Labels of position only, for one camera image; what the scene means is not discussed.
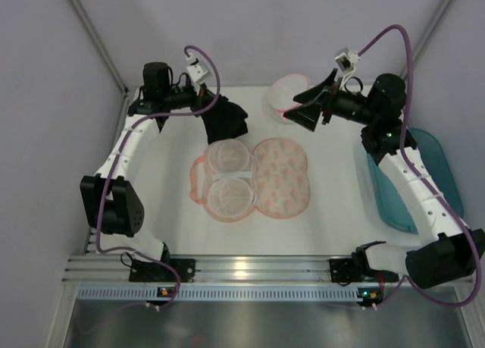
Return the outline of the right aluminium frame post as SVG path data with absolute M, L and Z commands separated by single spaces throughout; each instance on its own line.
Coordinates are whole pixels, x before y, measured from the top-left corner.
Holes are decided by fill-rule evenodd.
M 431 40 L 455 2 L 456 0 L 399 0 L 401 8 L 393 23 L 406 28 L 414 65 L 423 59 Z

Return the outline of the left aluminium frame post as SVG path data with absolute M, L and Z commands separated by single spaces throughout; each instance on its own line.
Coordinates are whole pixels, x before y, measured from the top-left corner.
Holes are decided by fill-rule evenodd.
M 110 56 L 105 44 L 102 41 L 102 38 L 99 35 L 99 32 L 95 28 L 94 23 L 92 22 L 91 18 L 89 17 L 88 12 L 86 11 L 83 3 L 81 0 L 67 0 L 69 6 L 74 12 L 74 15 L 79 20 L 82 28 L 84 29 L 89 41 L 91 42 L 92 46 L 94 47 L 96 53 L 98 54 L 99 58 L 101 59 L 105 69 L 107 70 L 108 74 L 110 75 L 111 79 L 114 81 L 117 88 L 123 93 L 128 92 L 128 87 L 122 79 L 119 70 L 117 69 L 112 57 Z

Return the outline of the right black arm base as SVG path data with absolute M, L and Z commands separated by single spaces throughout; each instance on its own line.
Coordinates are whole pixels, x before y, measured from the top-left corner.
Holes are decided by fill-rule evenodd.
M 377 283 L 377 275 L 369 276 L 364 274 L 359 267 L 350 258 L 330 259 L 330 279 L 333 283 L 339 285 L 349 285 L 352 283 Z

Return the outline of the aluminium frame post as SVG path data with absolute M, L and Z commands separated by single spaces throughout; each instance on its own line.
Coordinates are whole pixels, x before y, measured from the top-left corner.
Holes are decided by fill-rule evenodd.
M 399 0 L 401 8 L 393 23 L 406 28 L 414 65 L 423 59 L 431 40 L 455 2 L 456 0 Z
M 74 15 L 79 20 L 82 28 L 84 29 L 89 41 L 91 42 L 92 46 L 94 47 L 96 53 L 98 54 L 99 58 L 101 59 L 105 69 L 107 70 L 108 74 L 110 75 L 111 79 L 114 81 L 117 88 L 123 93 L 128 92 L 128 87 L 122 79 L 119 70 L 117 69 L 112 57 L 110 56 L 105 44 L 102 41 L 102 38 L 99 35 L 99 32 L 95 28 L 94 23 L 92 22 L 91 18 L 89 17 L 88 12 L 86 11 L 83 3 L 81 0 L 67 0 L 69 6 L 74 12 Z

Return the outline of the black garment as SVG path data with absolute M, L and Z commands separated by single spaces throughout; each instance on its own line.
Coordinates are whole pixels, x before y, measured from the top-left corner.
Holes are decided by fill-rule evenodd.
M 246 111 L 225 96 L 219 96 L 215 104 L 202 113 L 208 145 L 221 140 L 236 139 L 249 132 Z

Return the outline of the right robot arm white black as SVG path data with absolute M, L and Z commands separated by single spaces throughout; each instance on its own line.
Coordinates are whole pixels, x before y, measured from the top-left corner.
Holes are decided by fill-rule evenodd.
M 294 96 L 283 116 L 315 130 L 332 117 L 361 124 L 361 143 L 391 181 L 418 232 L 418 247 L 376 241 L 352 254 L 363 273 L 405 275 L 422 290 L 474 274 L 482 277 L 483 230 L 470 230 L 452 210 L 421 157 L 418 143 L 401 120 L 407 94 L 404 80 L 381 74 L 367 95 L 351 92 L 332 71 L 322 83 Z

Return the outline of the teal plastic basin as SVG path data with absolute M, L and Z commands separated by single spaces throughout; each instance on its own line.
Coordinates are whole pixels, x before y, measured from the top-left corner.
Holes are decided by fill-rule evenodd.
M 418 144 L 425 168 L 444 194 L 445 200 L 457 216 L 462 218 L 464 216 L 462 200 L 440 142 L 431 133 L 422 129 L 412 128 L 410 133 Z M 398 231 L 416 234 L 418 231 L 415 223 L 396 188 L 370 155 L 367 156 L 367 162 L 374 198 L 382 222 Z

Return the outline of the white mesh laundry bag pink trim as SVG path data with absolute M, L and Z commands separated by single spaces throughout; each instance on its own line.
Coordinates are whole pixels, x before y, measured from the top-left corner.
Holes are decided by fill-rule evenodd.
M 308 90 L 310 80 L 303 74 L 289 74 L 273 83 L 264 96 L 263 106 L 267 114 L 282 124 L 291 124 L 283 114 L 299 104 L 293 97 Z

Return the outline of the aluminium front rail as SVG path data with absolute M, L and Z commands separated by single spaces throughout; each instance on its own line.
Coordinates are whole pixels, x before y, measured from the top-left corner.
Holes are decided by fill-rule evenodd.
M 333 256 L 174 256 L 189 260 L 176 268 L 187 284 L 330 285 Z M 62 276 L 66 284 L 124 284 L 135 270 L 129 256 L 71 256 Z

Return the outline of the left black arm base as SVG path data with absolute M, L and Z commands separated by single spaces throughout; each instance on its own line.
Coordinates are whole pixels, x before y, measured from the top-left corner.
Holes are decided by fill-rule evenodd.
M 154 262 L 145 262 L 137 259 L 130 259 L 129 264 L 123 264 L 130 268 L 129 282 L 134 283 L 155 283 L 155 282 L 176 282 L 175 274 L 169 269 Z M 181 283 L 191 282 L 196 272 L 195 259 L 171 259 L 169 266 L 178 273 Z

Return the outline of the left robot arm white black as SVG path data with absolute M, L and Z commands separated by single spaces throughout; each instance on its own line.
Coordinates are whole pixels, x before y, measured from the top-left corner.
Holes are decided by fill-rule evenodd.
M 129 105 L 124 128 L 103 165 L 80 181 L 88 225 L 100 254 L 130 253 L 167 267 L 167 244 L 144 227 L 145 208 L 133 179 L 151 142 L 170 118 L 206 116 L 223 102 L 220 74 L 212 60 L 188 56 L 181 86 L 164 62 L 145 64 L 144 84 Z

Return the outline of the orange patterned bra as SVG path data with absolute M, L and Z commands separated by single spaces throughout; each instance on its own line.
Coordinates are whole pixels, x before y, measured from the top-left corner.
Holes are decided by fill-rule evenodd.
M 189 173 L 190 199 L 215 220 L 234 222 L 254 210 L 289 219 L 306 210 L 308 157 L 295 141 L 270 138 L 253 150 L 240 140 L 212 143 Z

